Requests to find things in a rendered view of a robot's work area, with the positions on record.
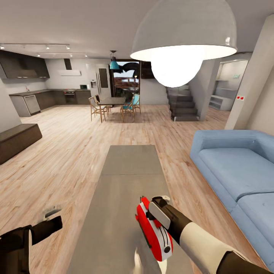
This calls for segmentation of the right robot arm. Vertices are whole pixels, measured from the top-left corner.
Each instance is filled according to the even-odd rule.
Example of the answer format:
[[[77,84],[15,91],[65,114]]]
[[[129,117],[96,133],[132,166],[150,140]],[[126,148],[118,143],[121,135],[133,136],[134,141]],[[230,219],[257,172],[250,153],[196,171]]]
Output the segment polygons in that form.
[[[170,197],[153,197],[146,218],[158,220],[202,274],[274,274],[252,264],[242,253],[221,242],[168,204]]]

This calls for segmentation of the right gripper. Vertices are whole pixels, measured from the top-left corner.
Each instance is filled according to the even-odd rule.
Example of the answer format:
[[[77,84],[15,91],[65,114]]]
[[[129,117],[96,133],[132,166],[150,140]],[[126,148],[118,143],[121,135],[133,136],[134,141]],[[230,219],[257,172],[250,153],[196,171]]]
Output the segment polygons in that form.
[[[149,220],[156,220],[155,217],[149,212],[146,212],[146,218],[148,218]]]

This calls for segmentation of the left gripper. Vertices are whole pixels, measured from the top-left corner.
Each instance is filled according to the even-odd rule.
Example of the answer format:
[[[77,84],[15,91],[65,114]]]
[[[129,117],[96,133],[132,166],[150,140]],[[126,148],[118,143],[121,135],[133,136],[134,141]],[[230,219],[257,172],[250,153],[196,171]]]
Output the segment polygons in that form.
[[[61,215],[51,220],[39,223],[37,225],[41,226],[43,229],[43,235],[39,242],[45,240],[46,238],[51,236],[51,234],[63,228]]]

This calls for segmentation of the radio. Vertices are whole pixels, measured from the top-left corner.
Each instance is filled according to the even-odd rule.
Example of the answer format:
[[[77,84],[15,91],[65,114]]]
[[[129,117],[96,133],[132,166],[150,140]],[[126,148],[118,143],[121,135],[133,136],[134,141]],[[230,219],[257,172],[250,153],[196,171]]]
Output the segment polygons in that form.
[[[149,203],[150,201],[146,197],[141,198],[141,202],[137,205],[137,215],[135,217],[156,260],[164,261],[172,256],[172,236],[158,220],[146,218]]]

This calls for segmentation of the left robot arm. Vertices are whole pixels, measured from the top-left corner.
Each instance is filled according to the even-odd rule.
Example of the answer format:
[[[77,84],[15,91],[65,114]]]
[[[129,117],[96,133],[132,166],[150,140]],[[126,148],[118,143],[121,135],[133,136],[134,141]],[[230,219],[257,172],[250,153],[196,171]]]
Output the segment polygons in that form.
[[[18,227],[0,236],[0,274],[32,274],[32,246],[63,228],[62,204],[53,205],[38,214],[36,226]]]

